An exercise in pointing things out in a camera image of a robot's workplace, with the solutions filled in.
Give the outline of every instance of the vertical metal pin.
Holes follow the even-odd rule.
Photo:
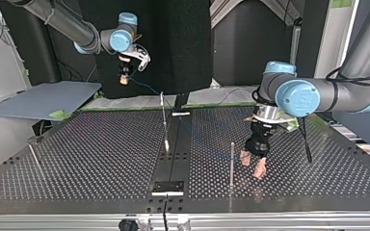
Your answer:
[[[28,144],[29,146],[29,149],[31,150],[31,153],[32,153],[32,156],[33,156],[33,159],[35,160],[36,164],[40,167],[40,163],[39,163],[39,160],[38,160],[38,156],[36,155],[35,153],[35,149],[33,148],[33,145],[31,143]]]
[[[168,128],[167,128],[167,118],[165,117],[165,102],[164,102],[164,93],[160,93],[160,100],[161,100],[161,107],[162,107],[162,118],[163,118],[163,125],[164,125],[164,144],[167,153],[170,151],[170,143],[168,142]]]
[[[36,165],[38,166],[38,168],[40,170],[40,173],[41,173],[41,176],[43,177],[43,180],[46,180],[46,178],[44,177],[44,174],[43,174],[43,169],[40,166],[38,156],[36,155],[35,149],[33,148],[33,145],[31,143],[29,143],[28,146],[29,146],[29,149],[31,150],[33,159],[35,160]]]
[[[230,144],[230,190],[233,193],[233,171],[234,171],[234,160],[235,160],[235,143]]]

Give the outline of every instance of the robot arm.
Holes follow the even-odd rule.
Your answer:
[[[331,76],[338,72],[335,79]],[[370,13],[347,54],[342,67],[327,79],[297,78],[296,67],[279,62],[267,63],[257,92],[251,121],[251,138],[245,143],[241,157],[249,152],[261,158],[254,176],[263,177],[270,151],[269,138],[275,133],[282,110],[294,117],[314,112],[370,112]],[[307,159],[311,162],[306,143]]]
[[[72,11],[60,0],[8,0],[18,7],[23,7],[49,24],[66,37],[74,41],[74,47],[81,54],[98,54],[101,51],[114,55],[119,53],[120,82],[128,84],[133,71],[131,59],[140,60],[139,71],[143,71],[151,61],[146,49],[135,41],[137,35],[137,16],[133,13],[121,13],[117,28],[98,32],[90,23]]]

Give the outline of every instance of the optical breadboard table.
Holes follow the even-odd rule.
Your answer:
[[[0,228],[55,223],[58,229],[99,229],[127,216],[161,220],[162,214],[186,218],[193,230],[230,224],[237,230],[262,218],[278,218],[272,225],[282,220],[276,227],[370,228],[370,156],[312,115],[306,129],[313,163],[300,131],[279,128],[270,139],[267,175],[255,179],[258,160],[243,167],[237,155],[251,135],[243,121],[251,111],[218,107],[168,115],[168,152],[161,111],[77,113],[34,145],[38,162],[25,147],[0,166]],[[161,182],[182,182],[183,195],[152,196]]]

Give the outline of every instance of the black curtain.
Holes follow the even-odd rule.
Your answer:
[[[209,0],[80,0],[85,20],[97,30],[116,28],[121,12],[138,16],[137,41],[144,46],[151,63],[135,78],[166,94],[208,88],[212,79],[212,49]],[[122,98],[153,94],[131,82],[119,83],[117,56],[95,56],[106,97]]]

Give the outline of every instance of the perforated metal surface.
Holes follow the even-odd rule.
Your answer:
[[[82,113],[0,175],[0,200],[136,200],[147,195],[161,112]]]
[[[193,110],[190,198],[229,197],[230,144],[235,142],[238,154],[251,135],[250,124],[242,121],[250,114],[251,108]],[[370,167],[334,141],[332,130],[319,118],[308,118],[306,128],[313,164],[307,162],[300,132],[288,134],[279,128],[270,140],[268,171],[263,180],[252,177],[257,158],[250,167],[242,167],[236,155],[233,196],[254,200],[370,197]]]

